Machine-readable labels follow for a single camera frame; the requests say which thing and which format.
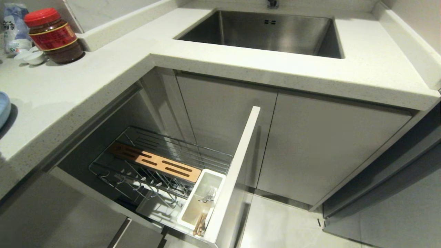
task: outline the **wire rack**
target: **wire rack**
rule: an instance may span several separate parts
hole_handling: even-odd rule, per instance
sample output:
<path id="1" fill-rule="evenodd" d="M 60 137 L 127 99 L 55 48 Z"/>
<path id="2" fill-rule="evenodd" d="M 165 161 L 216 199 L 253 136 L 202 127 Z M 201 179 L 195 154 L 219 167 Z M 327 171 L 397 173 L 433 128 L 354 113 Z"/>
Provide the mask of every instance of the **wire rack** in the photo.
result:
<path id="1" fill-rule="evenodd" d="M 232 160 L 232 156 L 226 153 L 133 126 L 127 127 L 114 142 L 221 174 L 228 173 Z M 178 197 L 187 199 L 194 187 L 194 183 L 187 180 L 118 158 L 108 149 L 89 165 L 89 171 L 136 206 L 144 200 L 158 197 L 168 207 L 174 208 L 178 206 Z"/>

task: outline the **white plastic container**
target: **white plastic container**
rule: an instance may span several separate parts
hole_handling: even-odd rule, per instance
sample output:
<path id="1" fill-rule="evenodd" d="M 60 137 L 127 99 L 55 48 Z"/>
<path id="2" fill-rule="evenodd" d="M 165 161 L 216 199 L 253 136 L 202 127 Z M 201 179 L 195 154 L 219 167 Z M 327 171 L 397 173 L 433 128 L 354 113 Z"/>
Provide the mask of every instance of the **white plastic container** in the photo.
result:
<path id="1" fill-rule="evenodd" d="M 218 192 L 221 191 L 225 178 L 226 176 L 223 174 L 209 169 L 203 169 L 187 202 L 178 216 L 178 223 L 193 230 L 201 214 L 206 213 L 207 218 L 205 222 L 208 224 L 211 215 L 213 214 L 217 199 L 219 198 Z M 200 202 L 199 200 L 203 199 L 210 192 L 212 187 L 216 189 L 214 200 L 206 203 Z"/>

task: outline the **pull-out drawer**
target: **pull-out drawer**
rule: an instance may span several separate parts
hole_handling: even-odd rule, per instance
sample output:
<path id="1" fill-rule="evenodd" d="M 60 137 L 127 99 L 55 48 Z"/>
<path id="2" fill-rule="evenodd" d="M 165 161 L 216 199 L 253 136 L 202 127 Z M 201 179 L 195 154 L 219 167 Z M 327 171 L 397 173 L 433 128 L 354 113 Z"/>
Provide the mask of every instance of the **pull-out drawer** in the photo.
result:
<path id="1" fill-rule="evenodd" d="M 56 167 L 51 171 L 51 173 L 52 175 L 55 175 L 67 182 L 72 187 L 75 187 L 83 193 L 94 197 L 96 200 L 107 204 L 112 209 L 125 214 L 144 226 L 151 227 L 152 229 L 168 226 L 186 235 L 190 235 L 195 239 L 208 244 L 210 247 L 229 248 L 235 243 L 239 221 L 242 218 L 242 209 L 247 193 L 245 187 L 247 168 L 246 166 L 243 166 L 243 161 L 248 149 L 248 144 L 250 143 L 250 139 L 254 133 L 254 127 L 256 125 L 259 112 L 260 108 L 256 106 L 253 107 L 250 112 L 236 152 L 229 163 L 228 169 L 225 171 L 222 187 L 219 187 L 219 190 L 216 192 L 216 200 L 212 203 L 213 207 L 210 209 L 209 219 L 206 220 L 204 232 L 200 236 L 194 235 L 194 230 L 188 226 L 179 224 L 178 217 L 183 209 L 183 205 L 187 201 L 187 195 L 179 196 L 178 194 L 178 197 L 175 197 L 176 194 L 173 194 L 173 192 L 176 189 L 172 189 L 169 186 L 157 183 L 146 183 L 146 186 L 143 189 L 147 191 L 151 190 L 152 192 L 150 192 L 150 194 L 143 194 L 141 198 L 137 197 L 131 202 L 132 205 L 130 205 L 122 204 L 120 201 L 115 201 L 113 196 L 118 195 L 120 188 L 117 188 L 118 185 L 116 184 L 111 184 L 105 177 L 103 177 L 102 173 L 96 173 L 96 176 L 93 176 L 92 178 L 89 177 L 89 182 L 84 179 L 78 180 L 74 178 L 77 177 L 75 176 L 75 173 L 71 173 L 69 171 L 69 166 L 63 165 L 62 162 L 59 164 L 59 168 Z M 103 132 L 109 131 L 108 128 L 103 128 L 103 130 Z M 89 144 L 89 148 L 81 148 L 83 143 Z M 83 152 L 79 154 L 84 154 L 85 150 L 94 148 L 93 145 L 91 145 L 93 144 L 93 141 L 88 141 L 86 139 L 83 143 L 79 144 L 76 148 L 77 150 L 83 150 Z M 76 155 L 74 151 L 74 154 L 67 156 L 65 160 L 75 157 L 78 157 L 78 154 Z M 130 163 L 130 161 L 127 159 L 123 159 L 122 161 L 125 163 Z M 72 162 L 72 166 L 78 167 L 80 165 Z M 121 179 L 120 183 L 127 182 L 128 180 L 124 181 L 124 179 L 131 178 L 130 180 L 132 180 L 132 185 L 130 186 L 133 187 L 132 190 L 136 194 L 139 193 L 138 190 L 143 185 L 143 183 L 138 180 L 140 177 L 131 173 L 128 175 L 126 170 L 121 169 L 115 169 L 113 172 L 115 174 L 125 173 L 123 177 L 118 177 Z M 107 187 L 105 190 L 109 190 L 109 193 L 103 193 L 103 185 Z M 167 204 L 167 200 L 171 200 L 174 204 Z"/>

